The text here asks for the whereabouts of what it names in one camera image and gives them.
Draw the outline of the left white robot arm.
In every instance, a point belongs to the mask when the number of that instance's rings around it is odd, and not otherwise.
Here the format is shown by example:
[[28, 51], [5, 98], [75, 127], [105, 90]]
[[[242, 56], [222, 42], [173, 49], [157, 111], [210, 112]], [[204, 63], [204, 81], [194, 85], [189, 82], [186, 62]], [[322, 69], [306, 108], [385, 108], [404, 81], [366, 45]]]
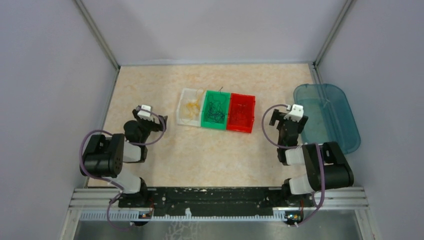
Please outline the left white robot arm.
[[79, 150], [79, 169], [82, 175], [105, 181], [119, 189], [117, 197], [123, 208], [130, 206], [144, 207], [149, 203], [151, 194], [146, 182], [129, 170], [124, 164], [143, 163], [147, 159], [148, 142], [152, 132], [161, 135], [167, 130], [168, 116], [157, 115], [141, 106], [133, 109], [133, 120], [123, 125], [123, 133], [110, 133], [93, 130], [88, 133]]

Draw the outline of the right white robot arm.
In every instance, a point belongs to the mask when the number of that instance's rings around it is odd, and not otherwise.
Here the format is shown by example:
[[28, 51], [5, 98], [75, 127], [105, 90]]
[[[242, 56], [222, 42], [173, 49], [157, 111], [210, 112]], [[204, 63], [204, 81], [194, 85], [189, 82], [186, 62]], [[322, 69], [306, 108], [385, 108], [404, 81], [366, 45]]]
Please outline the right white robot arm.
[[316, 192], [351, 187], [354, 174], [336, 141], [307, 143], [300, 145], [302, 133], [308, 117], [272, 111], [270, 126], [278, 130], [277, 158], [284, 166], [300, 165], [305, 174], [286, 179], [281, 186], [281, 199], [287, 206], [295, 206], [302, 197]]

